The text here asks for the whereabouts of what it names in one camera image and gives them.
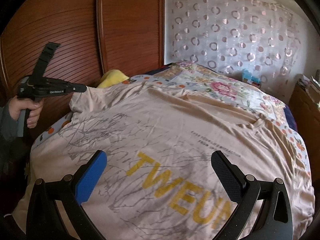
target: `bolt head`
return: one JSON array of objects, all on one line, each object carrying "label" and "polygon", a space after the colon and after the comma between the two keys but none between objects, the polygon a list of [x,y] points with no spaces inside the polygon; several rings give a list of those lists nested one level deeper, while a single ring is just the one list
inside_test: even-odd
[{"label": "bolt head", "polygon": [[281,178],[277,178],[276,182],[279,183],[279,184],[283,184],[283,180]]},{"label": "bolt head", "polygon": [[72,175],[67,174],[66,176],[63,177],[64,181],[70,181],[72,179]]},{"label": "bolt head", "polygon": [[248,174],[245,177],[247,178],[248,181],[254,181],[254,176],[252,176],[251,174]]},{"label": "bolt head", "polygon": [[42,179],[37,179],[36,180],[36,185],[40,185],[42,183]]}]

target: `wardrobe door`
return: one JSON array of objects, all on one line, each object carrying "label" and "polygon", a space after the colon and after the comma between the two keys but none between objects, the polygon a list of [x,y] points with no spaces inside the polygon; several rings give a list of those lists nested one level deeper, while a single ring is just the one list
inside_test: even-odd
[{"label": "wardrobe door", "polygon": [[[16,94],[19,80],[31,74],[49,41],[61,44],[46,77],[94,86],[99,82],[96,0],[26,0],[0,37],[0,79],[6,98]],[[67,114],[71,94],[45,100],[34,137]]]},{"label": "wardrobe door", "polygon": [[105,71],[134,76],[163,64],[163,8],[164,0],[97,0]]}]

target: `blue object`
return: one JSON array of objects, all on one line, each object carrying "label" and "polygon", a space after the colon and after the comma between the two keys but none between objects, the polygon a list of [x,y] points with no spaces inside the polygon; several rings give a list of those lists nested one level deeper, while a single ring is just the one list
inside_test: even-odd
[{"label": "blue object", "polygon": [[251,84],[251,82],[255,82],[257,84],[260,84],[260,78],[252,76],[252,73],[247,69],[244,69],[242,71],[242,80],[243,79],[247,79],[249,84]]},{"label": "blue object", "polygon": [[101,150],[98,152],[97,157],[92,161],[76,184],[75,199],[79,205],[88,201],[94,187],[107,166],[107,154]]},{"label": "blue object", "polygon": [[296,123],[296,121],[290,111],[289,106],[287,106],[287,105],[285,105],[284,114],[285,114],[285,118],[287,119],[287,123],[288,123],[289,127],[292,130],[298,132],[297,123]]},{"label": "blue object", "polygon": [[248,81],[250,81],[251,78],[252,78],[252,74],[250,73],[250,71],[247,69],[244,69],[242,71],[242,79],[247,79]]}]

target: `yellow letters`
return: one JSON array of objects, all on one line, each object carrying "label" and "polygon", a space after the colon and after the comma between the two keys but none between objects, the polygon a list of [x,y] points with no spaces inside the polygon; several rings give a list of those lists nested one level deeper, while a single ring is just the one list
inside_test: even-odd
[{"label": "yellow letters", "polygon": [[193,203],[196,199],[190,195],[186,194],[186,190],[191,190],[195,193],[201,193],[202,188],[192,184],[191,182],[186,181],[185,184],[181,187],[181,189],[178,191],[178,193],[173,197],[170,207],[174,210],[178,211],[181,215],[186,215],[189,210],[178,205],[177,202],[179,199],[183,199],[184,201],[187,201],[189,203]]},{"label": "yellow letters", "polygon": [[155,192],[155,197],[157,197],[157,198],[161,197],[166,192],[173,189],[175,186],[177,186],[179,183],[181,183],[183,181],[183,178],[180,177],[180,178],[175,179],[169,185],[166,185],[168,180],[170,179],[172,171],[165,170],[163,173],[161,173],[160,175],[158,175],[157,177],[154,178],[159,167],[160,167],[160,163],[157,162],[155,164],[155,166],[153,167],[152,171],[148,174],[146,180],[142,184],[143,188],[148,188],[148,187],[151,187],[152,185],[158,183],[159,181],[161,181],[160,187]]},{"label": "yellow letters", "polygon": [[130,170],[126,172],[128,176],[134,174],[137,171],[137,169],[139,169],[145,162],[152,164],[155,161],[154,159],[145,155],[143,152],[139,152],[138,156],[141,158],[141,160],[139,160],[134,166],[131,167]]},{"label": "yellow letters", "polygon": [[199,224],[209,223],[210,220],[213,218],[215,212],[217,211],[217,207],[220,206],[220,204],[223,200],[222,198],[218,198],[217,203],[215,203],[215,205],[212,207],[212,210],[209,213],[209,215],[207,215],[205,218],[200,217],[200,212],[201,212],[205,202],[209,198],[210,194],[211,194],[210,191],[206,191],[204,193],[204,195],[202,196],[202,198],[200,199],[199,203],[197,204],[195,210],[193,211],[193,221],[194,222],[199,223]]},{"label": "yellow letters", "polygon": [[218,229],[218,227],[220,226],[221,222],[223,220],[229,219],[230,216],[231,216],[231,202],[230,201],[226,201],[224,203],[224,205],[222,207],[222,210],[220,211],[219,215],[214,220],[211,228]]}]

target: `floral quilt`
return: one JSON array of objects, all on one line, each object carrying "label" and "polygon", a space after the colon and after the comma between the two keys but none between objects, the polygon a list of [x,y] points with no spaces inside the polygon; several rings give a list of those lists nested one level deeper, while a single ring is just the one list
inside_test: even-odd
[{"label": "floral quilt", "polygon": [[200,91],[208,97],[234,106],[240,106],[243,109],[263,113],[270,119],[287,125],[283,110],[285,104],[282,101],[256,87],[219,75],[192,62],[175,63],[169,69],[153,76],[137,75],[124,83],[142,81]]},{"label": "floral quilt", "polygon": [[[166,75],[169,75],[168,73],[172,71],[172,69],[168,69],[168,70],[169,71],[166,72]],[[123,83],[126,84],[126,83],[130,83],[130,82],[137,82],[139,80],[139,81],[153,82],[154,84],[161,85],[161,86],[173,85],[173,86],[178,86],[178,87],[181,87],[181,88],[185,88],[186,86],[188,86],[186,84],[185,85],[184,84],[179,84],[179,83],[174,84],[174,83],[172,83],[172,81],[167,81],[164,78],[159,77],[159,74],[157,74],[156,77],[155,76],[149,76],[149,75],[135,76],[135,77],[131,78],[131,81],[124,81]],[[231,89],[231,92],[230,92],[229,90],[224,88],[225,87],[225,85],[224,85],[225,82],[221,82],[221,83],[223,84],[223,85],[221,85],[222,87],[219,87],[220,84],[216,85],[216,83],[213,85],[213,87],[218,86],[218,88],[217,88],[217,89],[219,89],[218,91],[214,90],[214,89],[212,89],[212,90],[215,91],[215,92],[220,92],[221,91],[222,94],[219,94],[219,93],[217,93],[217,94],[218,95],[222,95],[222,96],[225,96],[224,94],[227,94],[227,93],[228,94],[229,93],[231,93],[231,94],[233,93],[232,94],[233,96],[235,96],[235,97],[237,96],[237,95],[234,94],[235,92],[234,92],[232,86],[230,86],[230,89]],[[269,101],[271,101],[273,103],[277,102],[277,101],[275,101],[275,99],[273,97],[270,97],[268,95],[262,95],[262,100],[265,101],[265,102],[269,102]],[[236,104],[236,106],[237,107],[241,107],[241,108],[243,108],[243,109],[245,109],[247,111],[250,111],[253,114],[257,114],[257,112],[258,112],[256,110],[253,110],[253,109],[247,107],[247,106],[240,106],[240,105],[237,105],[237,104]],[[43,143],[49,137],[51,137],[52,135],[58,133],[61,129],[63,129],[66,125],[68,125],[68,123],[70,122],[70,120],[72,118],[72,115],[73,115],[73,113],[70,112],[66,116],[62,117],[59,121],[57,121],[54,125],[49,127],[45,132],[43,132],[36,139],[36,141],[34,142],[34,144],[32,146],[32,149],[38,147],[41,143]],[[311,176],[308,153],[307,153],[306,146],[304,144],[304,141],[303,141],[302,137],[296,131],[290,129],[286,122],[281,123],[278,120],[271,118],[272,123],[276,127],[278,127],[284,133],[284,135],[286,136],[288,141],[290,143],[292,143],[292,145],[296,149],[297,158],[299,158],[303,162],[305,170],[307,171],[308,175]]]}]

